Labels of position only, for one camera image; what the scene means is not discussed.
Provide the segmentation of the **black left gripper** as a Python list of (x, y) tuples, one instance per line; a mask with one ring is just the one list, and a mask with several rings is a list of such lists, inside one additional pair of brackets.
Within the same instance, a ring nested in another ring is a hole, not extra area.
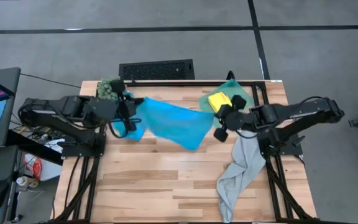
[(130, 117), (135, 114), (135, 105), (139, 106), (144, 102), (144, 98), (134, 98), (134, 101), (128, 100), (124, 94), (126, 90), (125, 84), (122, 80), (113, 80), (110, 82), (112, 92), (117, 95), (117, 110), (115, 112), (114, 118), (120, 119), (126, 132), (135, 131), (135, 123), (130, 120)]

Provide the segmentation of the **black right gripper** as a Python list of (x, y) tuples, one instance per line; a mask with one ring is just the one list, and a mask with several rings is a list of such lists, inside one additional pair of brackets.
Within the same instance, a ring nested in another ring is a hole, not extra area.
[(245, 108), (246, 100), (240, 95), (234, 95), (231, 103), (231, 106), (222, 105), (219, 111), (214, 114), (221, 124), (221, 127), (214, 131), (214, 137), (220, 142), (225, 142), (228, 137), (227, 130), (230, 130), (235, 131), (243, 138), (250, 139), (250, 137), (245, 137), (239, 132), (240, 130), (252, 131), (252, 115), (240, 112)]

